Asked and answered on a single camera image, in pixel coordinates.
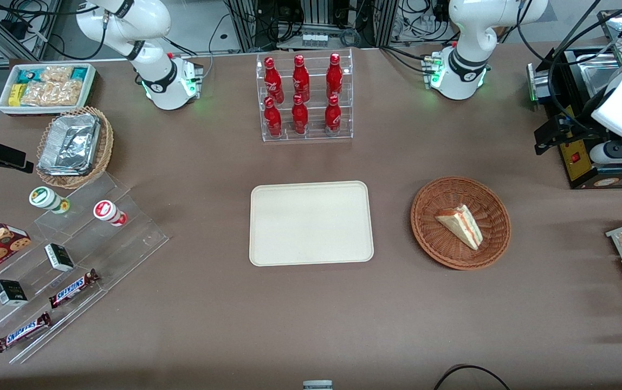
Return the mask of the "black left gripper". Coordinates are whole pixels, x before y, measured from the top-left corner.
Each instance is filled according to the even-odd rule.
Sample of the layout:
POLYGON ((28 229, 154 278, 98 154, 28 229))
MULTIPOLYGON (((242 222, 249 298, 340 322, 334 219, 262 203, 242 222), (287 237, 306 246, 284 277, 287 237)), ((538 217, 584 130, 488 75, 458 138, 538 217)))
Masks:
POLYGON ((536 155, 542 155, 554 146, 586 140, 590 136, 591 131, 575 123, 573 118, 555 115, 534 131, 534 150, 536 155))

